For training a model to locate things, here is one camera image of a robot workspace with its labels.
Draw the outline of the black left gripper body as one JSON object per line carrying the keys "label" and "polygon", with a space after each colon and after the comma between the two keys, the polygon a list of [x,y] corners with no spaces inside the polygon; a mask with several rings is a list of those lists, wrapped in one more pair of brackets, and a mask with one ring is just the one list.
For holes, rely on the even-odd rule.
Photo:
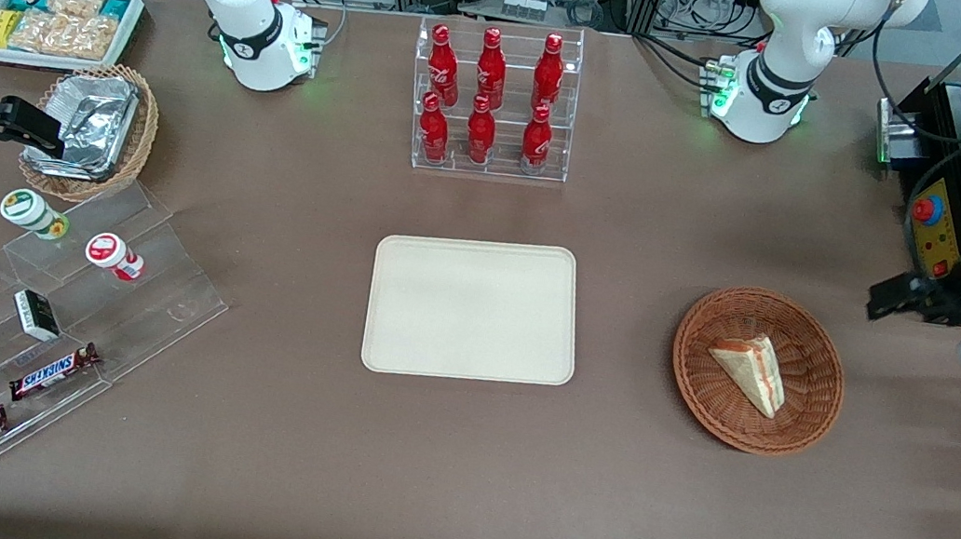
{"label": "black left gripper body", "polygon": [[917,315],[925,323],[961,329],[961,294],[928,276],[920,276],[927,282],[926,296],[919,300],[905,298],[900,313]]}

